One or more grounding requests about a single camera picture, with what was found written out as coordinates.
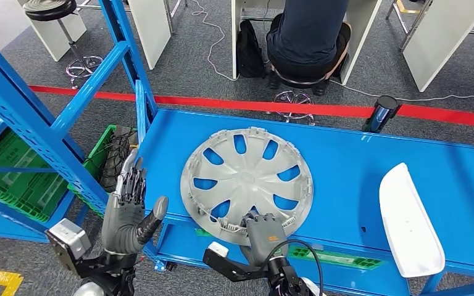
green crate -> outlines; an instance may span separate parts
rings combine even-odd
[[[321,263],[342,265],[353,268],[375,269],[385,263],[384,261],[377,259],[355,257],[343,253],[326,252],[320,250],[315,250],[315,253],[319,257]],[[314,255],[309,249],[295,246],[290,246],[288,256],[297,259],[315,260]]]
[[[109,150],[105,149],[105,146],[110,143],[111,137],[115,134],[115,127],[116,125],[109,125],[106,128],[106,130],[102,133],[101,138],[99,138],[97,144],[95,144],[95,147],[93,147],[92,151],[89,153],[88,158],[83,163],[83,166],[86,168],[86,170],[97,181],[99,181],[99,172],[103,169],[106,158],[108,157]],[[87,204],[89,208],[92,209],[92,211],[96,212],[101,217],[103,216],[103,213],[96,209],[93,204],[86,201],[86,199],[81,196],[80,192],[75,190],[71,184],[68,185],[68,189],[75,193],[75,195],[77,195],[82,202]]]
[[[0,135],[0,167],[49,168],[49,165],[11,130]],[[57,173],[0,173],[0,202],[45,222],[66,191]]]

gray robotic hand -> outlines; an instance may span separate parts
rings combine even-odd
[[[267,259],[268,254],[280,242],[286,240],[283,225],[272,214],[258,215],[250,211],[241,222],[245,226],[250,239],[250,246],[241,246],[241,252],[251,266],[260,266]],[[282,246],[274,256],[285,256],[288,246]]]
[[[102,222],[102,246],[118,255],[142,251],[168,210],[168,197],[161,196],[144,217],[146,169],[142,169],[143,159],[136,159],[137,152],[133,149],[125,160]]]

black backpack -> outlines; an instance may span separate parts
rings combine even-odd
[[[241,31],[237,35],[237,71],[242,77],[265,76],[262,51],[249,20],[241,22]]]

floor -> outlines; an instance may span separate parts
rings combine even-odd
[[[444,97],[449,94],[474,95],[474,36],[469,36],[462,43],[424,93],[417,91],[405,60],[397,51],[398,44],[403,38],[398,21],[395,15],[389,21],[385,20],[390,2],[383,0],[348,86],[367,93],[388,94],[408,99]],[[207,21],[220,25],[228,33],[230,1],[202,0],[201,4],[210,14]],[[414,8],[411,2],[404,1],[404,4],[409,9]],[[180,6],[174,18],[177,33],[165,48],[156,69],[150,72],[146,68],[154,93],[242,101],[272,100],[278,91],[267,89],[265,80],[240,78],[231,82],[213,72],[206,62],[206,56],[210,45],[219,39],[219,32],[216,28],[203,25],[201,17],[192,16],[191,13],[196,9],[191,1],[187,8]],[[252,13],[262,15],[264,12],[258,10]],[[270,11],[268,16],[276,13]],[[96,10],[83,10],[81,14],[88,31],[78,41],[79,48],[85,54],[104,56],[112,47],[112,41],[102,14]],[[405,19],[408,23],[412,21],[409,15],[405,16]],[[262,24],[256,22],[254,25],[258,39],[263,43],[260,37],[264,33]],[[229,50],[230,38],[226,38],[215,46],[212,54],[212,60],[218,70],[228,75],[231,72]],[[58,63],[54,63],[31,28],[20,33],[17,38],[4,46],[1,52],[28,84],[70,86],[64,68],[73,58],[67,54]],[[114,71],[101,90],[132,93],[121,67]],[[70,100],[69,97],[47,94],[40,94],[39,97],[53,114],[58,114]],[[330,85],[324,96],[313,99],[316,103],[323,104],[373,105],[374,103],[370,97],[335,84]],[[413,104],[474,112],[474,99],[451,98],[417,101]],[[277,115],[266,115],[262,112],[187,109],[281,120]],[[352,130],[358,130],[362,122],[363,120],[355,118],[316,117],[317,125]],[[85,152],[89,152],[109,124],[134,126],[134,104],[93,100],[72,128],[71,135]],[[411,118],[394,118],[387,124],[384,133],[474,144],[474,127]],[[75,206],[72,215],[75,215],[77,208],[78,205]],[[100,224],[100,220],[94,214],[89,214],[85,220],[84,228],[93,241],[98,238]],[[94,246],[94,252],[100,248],[98,242]],[[80,283],[78,278],[62,269],[49,246],[43,244],[0,239],[0,269],[21,273],[24,276],[16,295],[71,295]],[[424,279],[410,281],[412,292],[419,293],[424,282]],[[461,286],[469,282],[474,282],[474,278],[448,274],[444,277],[441,288]],[[148,261],[138,267],[135,289],[137,295],[267,295],[263,281],[234,284],[211,270],[184,265],[169,273],[156,273]]]

seated person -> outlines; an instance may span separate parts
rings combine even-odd
[[[346,56],[351,27],[348,0],[286,0],[267,35],[268,58],[281,76],[328,79]]]

